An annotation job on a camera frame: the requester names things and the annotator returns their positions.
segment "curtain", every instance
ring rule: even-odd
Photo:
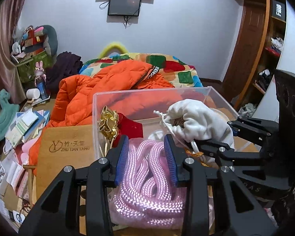
[[[16,66],[10,59],[13,31],[23,4],[24,0],[4,0],[0,5],[0,90],[6,89],[11,95],[10,103],[14,104],[26,98]]]

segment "metal screw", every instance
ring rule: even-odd
[[[186,159],[185,159],[185,162],[186,162],[187,164],[192,164],[192,163],[194,163],[194,159],[192,159],[192,158],[186,158]]]
[[[63,170],[64,170],[64,172],[66,172],[66,173],[71,172],[71,170],[72,170],[72,166],[65,166]]]
[[[99,160],[98,160],[98,162],[100,163],[100,164],[105,164],[105,163],[107,163],[107,158],[100,158]]]
[[[225,173],[229,172],[230,171],[230,168],[227,167],[227,166],[221,166],[221,170]]]

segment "orange jacket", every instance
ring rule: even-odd
[[[146,79],[152,69],[151,64],[125,60],[101,69],[93,78],[86,75],[74,75],[63,79],[59,84],[59,92],[50,121],[45,128],[92,124],[93,95],[97,92],[174,87],[159,73]],[[117,112],[122,106],[127,106],[128,113],[125,116],[134,114],[134,117],[135,113],[142,109],[149,110],[152,114],[153,104],[156,102],[164,103],[164,108],[167,110],[169,105],[173,104],[172,100],[180,100],[178,96],[177,98],[162,97],[160,100],[157,98],[157,91],[151,93],[151,98],[145,96],[144,100],[139,93],[131,96],[116,93],[115,96],[116,98],[110,96],[104,105]],[[29,163],[31,165],[36,165],[38,162],[40,142],[41,136],[30,148]]]

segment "pink plush toy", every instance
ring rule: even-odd
[[[45,70],[43,68],[43,62],[40,61],[39,63],[36,62],[36,67],[35,67],[35,86],[36,85],[36,79],[38,79],[39,77],[42,77],[45,81],[46,81],[46,74],[45,74]]]

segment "toilet paper roll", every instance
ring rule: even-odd
[[[27,99],[37,99],[40,97],[40,91],[39,89],[37,88],[34,88],[34,89],[29,89],[27,92],[26,92],[26,97]]]

